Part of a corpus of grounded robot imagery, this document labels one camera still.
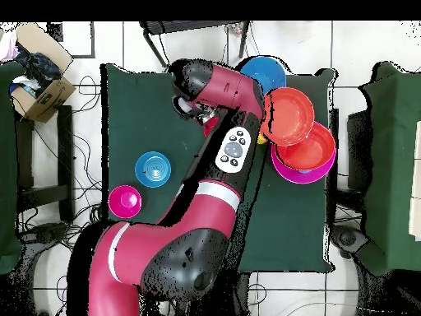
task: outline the blue bowl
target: blue bowl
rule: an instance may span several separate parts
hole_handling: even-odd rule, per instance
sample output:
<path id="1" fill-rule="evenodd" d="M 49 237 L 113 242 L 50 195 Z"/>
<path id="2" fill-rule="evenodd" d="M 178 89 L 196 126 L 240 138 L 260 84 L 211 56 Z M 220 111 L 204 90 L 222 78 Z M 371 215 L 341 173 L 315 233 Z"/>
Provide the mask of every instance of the blue bowl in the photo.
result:
<path id="1" fill-rule="evenodd" d="M 240 72 L 261 85 L 263 95 L 270 90 L 286 87 L 286 75 L 282 64 L 272 57 L 254 57 L 241 68 Z"/>
<path id="2" fill-rule="evenodd" d="M 158 188 L 167 183 L 171 175 L 171 164 L 166 156 L 158 151 L 148 151 L 136 162 L 137 180 L 148 188 Z"/>

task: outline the white stripe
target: white stripe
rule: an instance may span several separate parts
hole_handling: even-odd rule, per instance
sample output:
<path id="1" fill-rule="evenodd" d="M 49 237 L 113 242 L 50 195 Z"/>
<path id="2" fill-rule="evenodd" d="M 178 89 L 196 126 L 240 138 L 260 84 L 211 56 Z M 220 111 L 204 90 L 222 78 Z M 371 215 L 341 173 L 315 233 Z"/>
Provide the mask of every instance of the white stripe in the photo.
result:
<path id="1" fill-rule="evenodd" d="M 175 197 L 177 197 L 177 196 L 181 193 L 181 191 L 182 191 L 183 187 L 184 187 L 184 184 L 181 184 L 181 187 L 180 187 L 180 189 L 177 191 L 177 193 L 175 194 Z"/>
<path id="2" fill-rule="evenodd" d="M 210 195 L 214 198 L 220 198 L 228 203 L 235 211 L 237 211 L 240 199 L 237 194 L 232 190 L 229 190 L 224 185 L 220 185 L 212 182 L 200 182 L 199 188 L 196 191 L 196 195 Z"/>
<path id="3" fill-rule="evenodd" d="M 111 247 L 109 248 L 109 271 L 111 272 L 111 275 L 113 275 L 114 279 L 116 279 L 118 282 L 121 281 L 118 279 L 114 268 L 115 249 L 117 248 L 118 241 L 122 237 L 124 231 L 126 231 L 129 226 L 130 223 L 126 223 L 124 227 L 122 227 L 122 229 L 118 231 L 118 233 L 114 236 L 113 242 L 111 243 Z"/>

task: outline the magenta bowl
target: magenta bowl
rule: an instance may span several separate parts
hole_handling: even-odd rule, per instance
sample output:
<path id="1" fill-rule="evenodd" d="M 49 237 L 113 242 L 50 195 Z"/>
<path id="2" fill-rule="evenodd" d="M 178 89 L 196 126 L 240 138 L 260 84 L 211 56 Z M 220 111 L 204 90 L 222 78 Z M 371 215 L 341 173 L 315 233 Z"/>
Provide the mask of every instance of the magenta bowl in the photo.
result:
<path id="1" fill-rule="evenodd" d="M 333 164 L 335 163 L 335 156 L 336 148 L 329 161 L 327 161 L 322 167 L 304 173 L 297 170 L 293 170 L 290 167 L 284 165 L 276 155 L 276 145 L 271 145 L 272 163 L 276 171 L 281 175 L 281 177 L 295 184 L 310 184 L 317 182 L 319 179 L 322 179 L 325 175 L 329 173 Z"/>
<path id="2" fill-rule="evenodd" d="M 132 218 L 141 210 L 141 195 L 130 185 L 120 185 L 109 194 L 109 210 L 118 218 Z"/>

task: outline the robot button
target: robot button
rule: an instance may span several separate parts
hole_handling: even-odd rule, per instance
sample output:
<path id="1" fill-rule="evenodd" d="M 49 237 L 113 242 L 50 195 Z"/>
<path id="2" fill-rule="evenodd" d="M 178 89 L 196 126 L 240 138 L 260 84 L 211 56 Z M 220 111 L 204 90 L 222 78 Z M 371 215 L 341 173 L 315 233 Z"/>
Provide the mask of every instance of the robot button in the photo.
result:
<path id="1" fill-rule="evenodd" d="M 242 147 L 237 142 L 230 142 L 225 146 L 225 154 L 234 158 L 239 158 L 243 154 Z"/>

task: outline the tile floor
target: tile floor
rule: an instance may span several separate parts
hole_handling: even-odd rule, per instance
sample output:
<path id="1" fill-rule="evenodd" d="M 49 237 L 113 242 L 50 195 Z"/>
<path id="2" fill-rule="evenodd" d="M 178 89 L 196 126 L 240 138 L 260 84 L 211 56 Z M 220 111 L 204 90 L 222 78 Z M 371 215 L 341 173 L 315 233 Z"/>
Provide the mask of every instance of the tile floor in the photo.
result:
<path id="1" fill-rule="evenodd" d="M 99 65 L 115 63 L 131 72 L 162 72 L 163 68 L 142 36 L 138 22 L 95 22 L 94 45 L 90 38 L 89 22 L 63 22 L 62 42 L 70 54 L 91 55 L 94 58 L 75 58 L 65 72 L 65 77 L 77 88 L 67 101 L 73 109 L 80 109 L 86 102 L 88 111 L 75 114 L 74 133 L 85 138 L 91 147 L 89 171 L 95 180 L 101 180 L 101 106 L 99 93 Z M 347 116 L 366 108 L 363 95 L 357 86 L 369 81 L 376 62 L 391 60 L 403 68 L 415 71 L 421 66 L 421 26 L 411 21 L 255 21 L 248 33 L 247 52 L 250 55 L 270 54 L 283 59 L 291 72 L 314 74 L 320 68 L 333 67 L 339 77 L 335 82 L 333 103 L 340 111 L 339 173 L 347 175 Z M 161 50 L 159 38 L 152 37 Z M 219 61 L 222 58 L 226 36 L 222 26 L 172 33 L 162 36 L 170 61 L 177 58 L 204 58 Z M 229 64 L 235 66 L 238 58 L 239 38 L 229 37 Z M 55 120 L 36 125 L 39 134 L 52 149 L 57 149 Z M 54 168 L 57 159 L 37 134 L 35 139 L 35 186 L 57 183 Z M 76 144 L 87 154 L 87 145 L 76 139 Z M 83 170 L 84 160 L 75 149 L 75 196 L 90 186 Z M 338 178 L 346 187 L 346 177 Z M 87 192 L 90 203 L 100 202 L 99 190 Z M 86 206 L 86 198 L 76 200 L 76 210 Z M 25 217 L 33 212 L 28 211 Z M 345 214 L 338 210 L 338 216 Z M 88 213 L 78 218 L 83 225 Z M 58 221 L 58 206 L 47 205 L 39 209 L 32 223 Z M 60 298 L 66 297 L 67 263 L 70 252 L 57 246 L 44 253 L 35 271 L 35 303 L 38 309 L 47 309 L 51 315 L 62 307 Z M 327 275 L 296 272 L 259 272 L 252 274 L 249 303 L 252 316 L 354 316 L 358 295 L 355 265 L 344 260 L 332 245 L 329 259 L 335 270 Z"/>

